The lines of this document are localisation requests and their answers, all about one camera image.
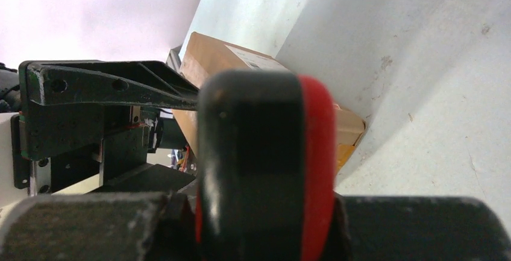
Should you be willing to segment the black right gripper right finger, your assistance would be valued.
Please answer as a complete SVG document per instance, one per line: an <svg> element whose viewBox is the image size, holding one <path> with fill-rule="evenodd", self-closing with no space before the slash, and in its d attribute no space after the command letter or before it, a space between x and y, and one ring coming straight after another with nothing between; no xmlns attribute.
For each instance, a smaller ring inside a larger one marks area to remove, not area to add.
<svg viewBox="0 0 511 261"><path fill-rule="evenodd" d="M471 197L338 196L327 259L510 260L510 237Z"/></svg>

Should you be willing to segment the red black utility knife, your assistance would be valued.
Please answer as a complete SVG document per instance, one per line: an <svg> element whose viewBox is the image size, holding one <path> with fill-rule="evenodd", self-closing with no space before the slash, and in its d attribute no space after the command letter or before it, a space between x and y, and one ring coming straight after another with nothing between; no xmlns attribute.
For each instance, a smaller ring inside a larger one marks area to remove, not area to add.
<svg viewBox="0 0 511 261"><path fill-rule="evenodd" d="M315 78L209 78L198 95L202 258L319 260L334 211L335 131L333 100Z"/></svg>

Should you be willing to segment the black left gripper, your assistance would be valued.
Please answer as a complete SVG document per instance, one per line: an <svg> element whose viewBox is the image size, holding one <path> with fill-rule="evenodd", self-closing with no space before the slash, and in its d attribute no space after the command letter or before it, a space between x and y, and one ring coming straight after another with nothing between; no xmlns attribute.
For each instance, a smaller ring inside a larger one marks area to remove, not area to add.
<svg viewBox="0 0 511 261"><path fill-rule="evenodd" d="M53 193L98 175L91 193L170 192L195 179L147 163L158 144L158 110L120 106L195 111L198 88L166 63L28 60L19 77L24 98L38 105L11 117L16 189Z"/></svg>

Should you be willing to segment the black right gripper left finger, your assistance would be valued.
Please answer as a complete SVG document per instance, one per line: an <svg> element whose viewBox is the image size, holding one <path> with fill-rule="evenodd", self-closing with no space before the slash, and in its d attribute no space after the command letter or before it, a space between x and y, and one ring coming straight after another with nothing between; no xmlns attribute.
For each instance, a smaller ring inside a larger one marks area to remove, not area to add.
<svg viewBox="0 0 511 261"><path fill-rule="evenodd" d="M199 260L187 197L39 195L1 225L2 260Z"/></svg>

